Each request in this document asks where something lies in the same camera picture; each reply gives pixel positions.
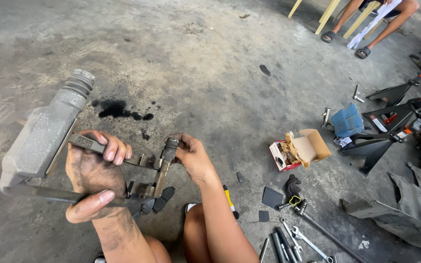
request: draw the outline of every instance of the dirty hand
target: dirty hand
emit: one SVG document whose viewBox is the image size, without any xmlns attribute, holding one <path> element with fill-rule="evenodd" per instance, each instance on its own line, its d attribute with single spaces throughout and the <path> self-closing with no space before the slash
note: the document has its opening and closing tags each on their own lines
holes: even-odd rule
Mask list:
<svg viewBox="0 0 421 263">
<path fill-rule="evenodd" d="M 179 140 L 175 160 L 184 166 L 194 183 L 201 186 L 209 180 L 218 179 L 217 172 L 200 140 L 184 132 L 175 133 L 168 137 Z"/>
<path fill-rule="evenodd" d="M 66 218 L 71 223 L 103 218 L 121 210 L 120 207 L 102 208 L 115 196 L 126 197 L 125 180 L 118 165 L 132 155 L 130 145 L 106 131 L 85 130 L 79 131 L 78 134 L 106 145 L 106 148 L 102 156 L 68 144 L 66 173 L 75 192 L 90 194 L 66 210 Z"/>
</svg>

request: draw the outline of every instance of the black glove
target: black glove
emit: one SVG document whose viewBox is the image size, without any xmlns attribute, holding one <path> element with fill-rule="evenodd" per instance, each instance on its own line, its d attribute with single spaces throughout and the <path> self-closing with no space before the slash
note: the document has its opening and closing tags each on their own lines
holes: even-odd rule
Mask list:
<svg viewBox="0 0 421 263">
<path fill-rule="evenodd" d="M 297 184 L 301 184 L 301 181 L 296 178 L 295 175 L 290 175 L 289 181 L 287 181 L 287 197 L 291 205 L 296 205 L 301 202 L 301 189 Z"/>
</svg>

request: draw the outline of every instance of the black jack stand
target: black jack stand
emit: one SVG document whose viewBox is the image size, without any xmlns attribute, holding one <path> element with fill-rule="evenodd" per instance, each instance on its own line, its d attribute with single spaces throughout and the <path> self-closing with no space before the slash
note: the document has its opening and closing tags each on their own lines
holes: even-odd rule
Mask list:
<svg viewBox="0 0 421 263">
<path fill-rule="evenodd" d="M 360 168 L 360 173 L 367 176 L 375 164 L 383 157 L 389 147 L 399 141 L 399 137 L 389 134 L 366 134 L 357 133 L 350 137 L 352 142 L 339 149 L 339 154 L 343 157 L 348 155 L 366 155 L 365 164 Z M 359 144 L 354 144 L 356 140 L 368 140 Z"/>
<path fill-rule="evenodd" d="M 362 113 L 363 117 L 375 124 L 381 133 L 393 136 L 401 132 L 407 125 L 410 118 L 418 114 L 417 109 L 421 108 L 421 98 L 409 99 L 406 103 L 384 108 L 382 110 Z M 389 117 L 382 120 L 381 115 Z"/>
<path fill-rule="evenodd" d="M 401 100 L 404 98 L 410 87 L 418 86 L 418 82 L 420 80 L 421 74 L 418 75 L 415 79 L 409 80 L 407 83 L 404 83 L 399 86 L 382 89 L 371 95 L 366 96 L 366 98 L 369 100 L 388 98 L 385 108 L 396 106 L 399 103 L 401 103 Z"/>
<path fill-rule="evenodd" d="M 390 134 L 367 134 L 359 132 L 352 135 L 350 138 L 352 142 L 343 148 L 339 149 L 339 154 L 343 157 L 348 155 L 366 155 L 365 164 L 360 168 L 360 172 L 367 176 L 368 173 L 373 169 L 376 163 L 383 157 L 384 153 L 389 147 L 395 142 L 404 142 L 404 138 L 413 132 L 420 129 L 421 119 L 417 118 L 413 120 L 403 131 L 396 135 Z M 355 141 L 358 139 L 368 140 L 358 144 Z"/>
</svg>

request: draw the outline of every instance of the black slipper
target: black slipper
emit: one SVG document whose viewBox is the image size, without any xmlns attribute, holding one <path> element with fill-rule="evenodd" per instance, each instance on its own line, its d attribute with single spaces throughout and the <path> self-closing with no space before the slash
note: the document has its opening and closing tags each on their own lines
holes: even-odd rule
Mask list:
<svg viewBox="0 0 421 263">
<path fill-rule="evenodd" d="M 328 42 L 328 43 L 331 43 L 332 42 L 332 40 L 334 39 L 334 37 L 335 37 L 335 33 L 334 32 L 332 32 L 332 31 L 329 31 L 328 33 L 325 33 L 321 38 L 324 40 L 324 41 L 326 41 L 326 42 Z"/>
<path fill-rule="evenodd" d="M 362 49 L 359 49 L 359 50 L 358 50 L 355 54 L 357 54 L 357 56 L 359 56 L 359 57 L 361 57 L 361 58 L 365 59 L 366 57 L 368 57 L 368 55 L 369 55 L 370 53 L 371 53 L 370 49 L 369 49 L 369 48 L 367 48 L 367 47 L 364 47 L 364 48 L 362 48 Z"/>
</svg>

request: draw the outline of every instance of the forearm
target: forearm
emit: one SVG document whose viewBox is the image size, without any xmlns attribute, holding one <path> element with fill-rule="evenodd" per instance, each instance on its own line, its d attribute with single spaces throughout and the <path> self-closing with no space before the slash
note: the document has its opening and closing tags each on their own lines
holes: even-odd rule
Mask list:
<svg viewBox="0 0 421 263">
<path fill-rule="evenodd" d="M 127 208 L 92 223 L 108 263 L 157 262 Z"/>
<path fill-rule="evenodd" d="M 207 242 L 214 262 L 251 263 L 259 258 L 231 212 L 215 171 L 199 185 L 206 222 Z"/>
</svg>

